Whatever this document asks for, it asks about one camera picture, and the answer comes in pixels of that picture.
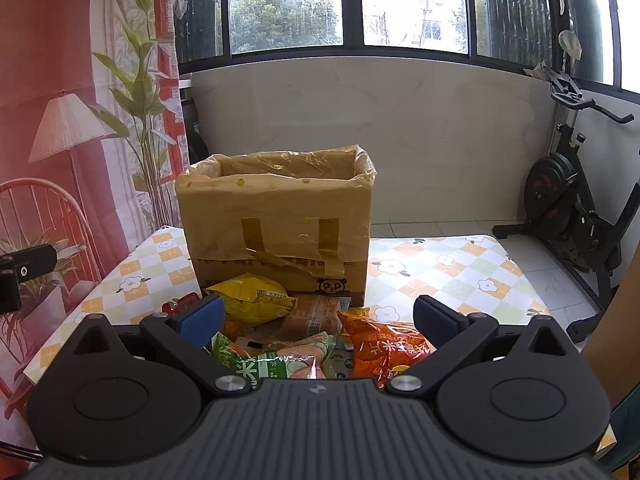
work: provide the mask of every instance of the ribbed black surface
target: ribbed black surface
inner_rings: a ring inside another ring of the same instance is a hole
[[[608,478],[587,457],[535,468],[484,459],[444,435],[423,406],[418,400],[383,394],[371,380],[265,380],[260,389],[245,397],[213,403],[202,423],[183,443],[154,459],[105,468],[46,459],[26,478]]]

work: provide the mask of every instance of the panda logo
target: panda logo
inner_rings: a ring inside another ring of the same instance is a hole
[[[348,292],[344,286],[347,279],[335,280],[333,278],[318,278],[318,291],[325,294],[338,294],[339,292]]]

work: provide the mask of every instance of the white wall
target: white wall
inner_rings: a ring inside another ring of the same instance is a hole
[[[419,59],[279,60],[192,82],[213,153],[361,145],[378,170],[373,222],[515,218],[553,111],[546,82]]]
[[[615,224],[634,183],[640,178],[640,105],[592,92],[584,94],[618,116],[632,113],[636,117],[628,124],[617,124],[594,110],[584,110],[578,114],[575,123],[576,131],[587,137],[578,157],[587,176],[596,212]],[[639,239],[640,213],[622,238],[622,264],[614,270],[614,285],[622,279]]]

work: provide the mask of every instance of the teal fabric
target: teal fabric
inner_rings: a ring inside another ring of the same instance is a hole
[[[640,453],[640,383],[611,413],[611,427],[618,442],[599,461],[609,472]]]

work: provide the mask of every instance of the triangular hole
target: triangular hole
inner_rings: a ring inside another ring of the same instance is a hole
[[[108,352],[110,350],[107,338],[105,338],[99,326],[92,326],[86,331],[82,340],[78,343],[74,354],[97,354],[99,352]]]
[[[548,326],[542,326],[529,347],[533,353],[548,355],[566,355],[556,336]]]

